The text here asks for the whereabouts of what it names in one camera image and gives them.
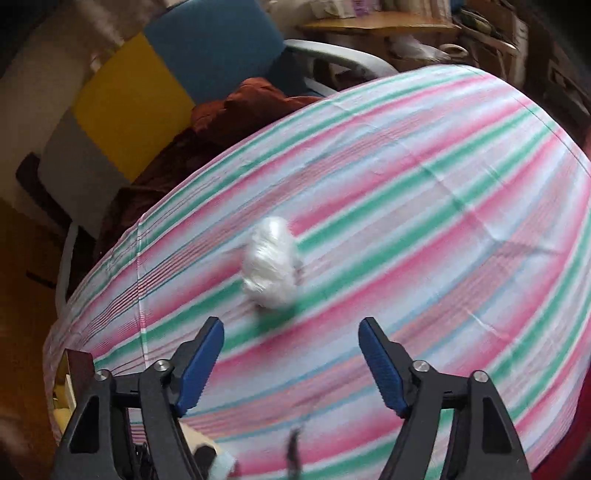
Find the wooden furniture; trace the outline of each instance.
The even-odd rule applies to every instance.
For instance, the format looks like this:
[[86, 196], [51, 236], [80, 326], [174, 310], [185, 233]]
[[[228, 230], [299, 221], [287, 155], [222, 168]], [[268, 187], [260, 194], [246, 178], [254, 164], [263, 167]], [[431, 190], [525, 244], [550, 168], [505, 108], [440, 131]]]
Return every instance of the wooden furniture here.
[[299, 29], [316, 41], [326, 41], [327, 34], [362, 37], [360, 49], [391, 63], [392, 56], [386, 45], [386, 39], [391, 35], [438, 34], [441, 37], [451, 34], [455, 38], [460, 30], [450, 21], [406, 12], [373, 12], [356, 18], [323, 18], [301, 25]]
[[372, 35], [385, 38], [398, 34], [453, 32], [458, 27], [447, 20], [421, 17], [406, 12], [373, 12], [356, 18], [323, 18], [299, 28], [311, 33]]

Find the chair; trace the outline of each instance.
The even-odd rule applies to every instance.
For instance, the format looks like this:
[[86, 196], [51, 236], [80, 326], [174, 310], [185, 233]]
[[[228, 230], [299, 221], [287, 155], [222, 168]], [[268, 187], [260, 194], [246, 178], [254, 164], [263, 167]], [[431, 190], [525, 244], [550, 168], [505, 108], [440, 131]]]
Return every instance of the chair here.
[[194, 105], [225, 98], [249, 77], [265, 77], [287, 96], [335, 92], [304, 75], [299, 54], [357, 69], [368, 79], [397, 73], [360, 51], [284, 41], [256, 0], [188, 0], [100, 68], [62, 117], [36, 168], [46, 192], [21, 182], [41, 207], [48, 194], [71, 219], [56, 289], [58, 314], [66, 305], [79, 228], [98, 237], [117, 191], [189, 126]]

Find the bed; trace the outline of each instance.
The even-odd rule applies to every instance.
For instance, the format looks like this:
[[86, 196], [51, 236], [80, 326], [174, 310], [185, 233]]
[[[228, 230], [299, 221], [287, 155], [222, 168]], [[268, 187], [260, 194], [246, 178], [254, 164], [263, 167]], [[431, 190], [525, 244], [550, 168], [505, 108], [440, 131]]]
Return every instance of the bed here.
[[[374, 479], [401, 426], [357, 346], [374, 316], [441, 372], [489, 372], [533, 470], [568, 430], [589, 365], [590, 202], [581, 150], [480, 70], [340, 92], [225, 151], [126, 231], [46, 340], [48, 405], [63, 348], [138, 372], [214, 315], [226, 341], [183, 421], [233, 454], [240, 478], [284, 478], [303, 427], [305, 478]], [[297, 302], [278, 311], [241, 288], [243, 245], [268, 215], [289, 221], [303, 260]]]

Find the white plastic bag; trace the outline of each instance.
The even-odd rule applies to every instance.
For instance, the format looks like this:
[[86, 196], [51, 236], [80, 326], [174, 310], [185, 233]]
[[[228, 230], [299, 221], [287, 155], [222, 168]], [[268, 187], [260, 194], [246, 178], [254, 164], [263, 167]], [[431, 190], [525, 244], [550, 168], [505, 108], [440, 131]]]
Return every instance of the white plastic bag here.
[[242, 278], [246, 294], [262, 307], [276, 309], [295, 302], [300, 266], [295, 242], [281, 217], [267, 217], [255, 227], [246, 245]]
[[412, 35], [400, 35], [390, 45], [391, 51], [401, 59], [449, 61], [451, 57], [430, 45], [424, 45]]

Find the gray chair armrest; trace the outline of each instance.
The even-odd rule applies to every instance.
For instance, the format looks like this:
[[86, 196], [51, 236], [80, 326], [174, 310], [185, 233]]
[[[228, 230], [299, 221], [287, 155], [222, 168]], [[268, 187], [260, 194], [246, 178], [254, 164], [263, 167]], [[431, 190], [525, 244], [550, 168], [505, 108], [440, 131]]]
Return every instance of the gray chair armrest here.
[[329, 97], [335, 93], [338, 93], [336, 90], [333, 90], [332, 88], [327, 87], [326, 85], [323, 85], [320, 82], [308, 77], [304, 78], [304, 83], [310, 90], [312, 90], [312, 92], [316, 92], [318, 95], [323, 97]]
[[61, 253], [60, 271], [56, 282], [56, 310], [59, 317], [66, 309], [66, 293], [70, 284], [70, 270], [72, 269], [72, 255], [78, 237], [78, 225], [72, 222], [68, 229], [64, 250]]
[[388, 77], [398, 73], [387, 61], [352, 48], [309, 40], [286, 40], [285, 47], [293, 53], [325, 60], [348, 69], [361, 68], [363, 69], [363, 75], [368, 80]]

